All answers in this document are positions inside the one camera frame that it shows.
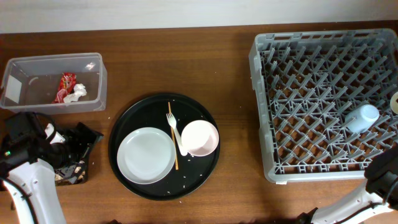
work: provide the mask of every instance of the red wrapper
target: red wrapper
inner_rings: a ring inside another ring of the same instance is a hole
[[[58,93],[52,103],[63,103],[63,98],[66,97],[76,84],[76,75],[74,73],[62,73],[60,85],[58,86]]]

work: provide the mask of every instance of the fork handle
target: fork handle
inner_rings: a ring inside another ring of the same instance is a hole
[[[178,132],[177,128],[173,128],[173,130],[174,130],[175,140],[177,141],[178,148],[180,149],[181,156],[186,156],[188,152],[182,146],[180,133]]]

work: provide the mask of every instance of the wooden table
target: wooden table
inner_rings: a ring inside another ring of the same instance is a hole
[[[105,135],[91,154],[88,182],[57,187],[68,223],[113,219],[123,223],[237,223],[253,219],[273,223],[329,205],[362,180],[276,185],[264,178],[248,60],[254,37],[268,32],[382,27],[398,30],[398,23],[3,34],[0,70],[13,57],[81,52],[103,56],[108,71],[106,110],[53,116],[62,126],[82,121]],[[114,122],[128,106],[143,96],[165,91],[187,95],[209,110],[220,129],[222,149],[214,173],[197,191],[178,200],[155,202],[134,195],[115,178],[108,161],[108,140]],[[0,119],[10,114],[2,110]],[[0,223],[17,223],[10,204],[8,192],[0,192]],[[392,212],[366,223],[395,223],[397,218],[398,212]]]

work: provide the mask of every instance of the white crumpled paper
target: white crumpled paper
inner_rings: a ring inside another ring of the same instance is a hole
[[[76,84],[73,90],[75,91],[74,93],[68,94],[63,99],[64,103],[77,102],[79,97],[87,95],[86,87],[83,84]]]

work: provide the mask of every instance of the white wall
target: white wall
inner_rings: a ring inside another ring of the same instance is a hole
[[[0,33],[398,19],[396,0],[0,0]]]

